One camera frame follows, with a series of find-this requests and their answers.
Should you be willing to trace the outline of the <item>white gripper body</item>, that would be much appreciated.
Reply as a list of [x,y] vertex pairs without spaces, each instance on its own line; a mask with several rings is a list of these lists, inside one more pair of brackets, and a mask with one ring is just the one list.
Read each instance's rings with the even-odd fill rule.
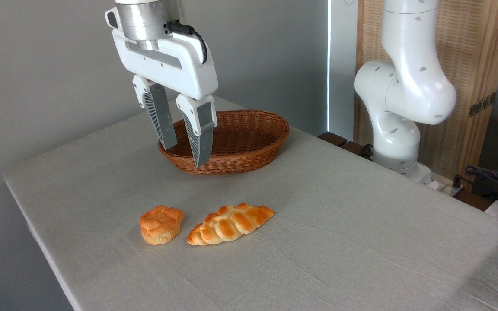
[[196,100],[212,95],[218,88],[211,54],[202,64],[199,39],[175,33],[158,41],[156,51],[145,51],[129,41],[118,29],[113,40],[125,68],[153,82]]

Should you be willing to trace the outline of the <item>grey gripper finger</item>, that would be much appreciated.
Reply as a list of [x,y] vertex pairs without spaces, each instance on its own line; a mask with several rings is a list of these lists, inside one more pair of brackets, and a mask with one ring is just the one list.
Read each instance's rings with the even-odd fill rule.
[[152,124],[165,150],[177,145],[174,122],[170,112],[165,87],[145,77],[135,75],[133,86],[141,108],[150,115]]
[[211,157],[213,130],[217,126],[216,108],[213,96],[194,100],[179,94],[176,104],[182,111],[195,167],[205,165]]

